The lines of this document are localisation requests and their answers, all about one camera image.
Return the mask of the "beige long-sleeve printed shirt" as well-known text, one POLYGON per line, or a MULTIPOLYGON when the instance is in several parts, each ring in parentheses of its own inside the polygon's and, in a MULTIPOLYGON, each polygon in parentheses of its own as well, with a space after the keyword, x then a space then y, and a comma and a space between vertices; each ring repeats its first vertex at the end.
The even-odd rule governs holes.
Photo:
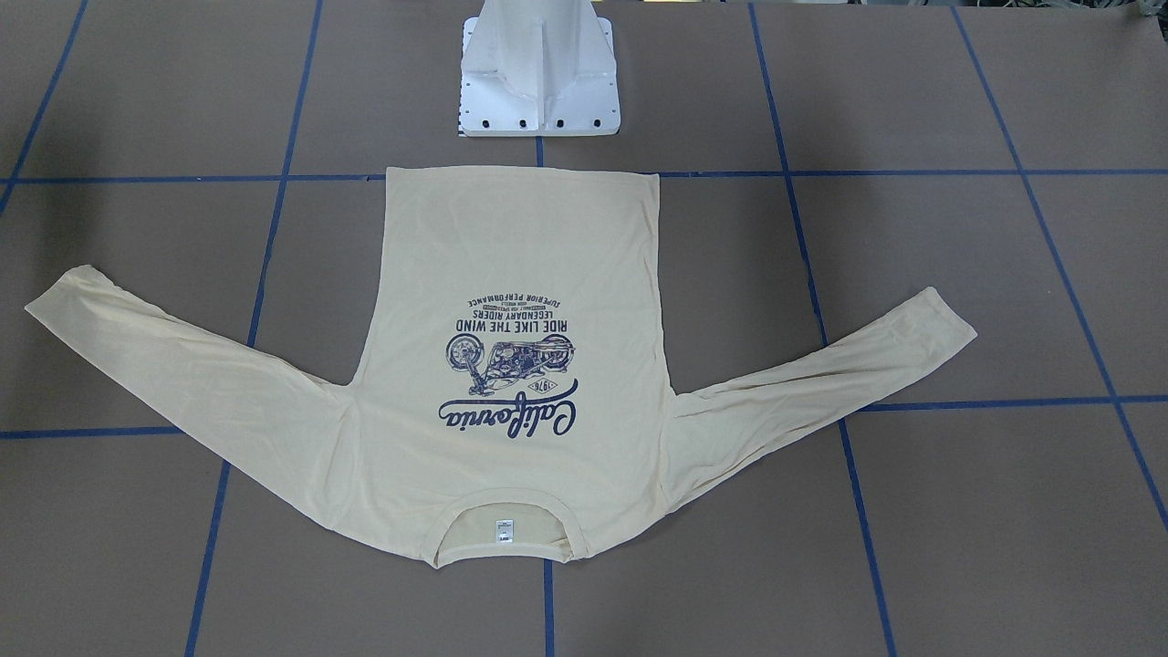
POLYGON ((924 288, 823 350, 679 394, 659 209, 655 175, 388 168, 348 383, 167 314, 96 267, 26 312, 310 520, 433 568, 597 556, 975 340, 924 288))

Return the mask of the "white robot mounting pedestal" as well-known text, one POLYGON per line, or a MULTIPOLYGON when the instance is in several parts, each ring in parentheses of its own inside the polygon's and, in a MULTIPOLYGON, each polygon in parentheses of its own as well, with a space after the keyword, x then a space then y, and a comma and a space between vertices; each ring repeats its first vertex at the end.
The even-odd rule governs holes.
POLYGON ((591 1, 487 1, 464 21, 460 91, 460 136, 612 136, 621 108, 609 18, 591 1))

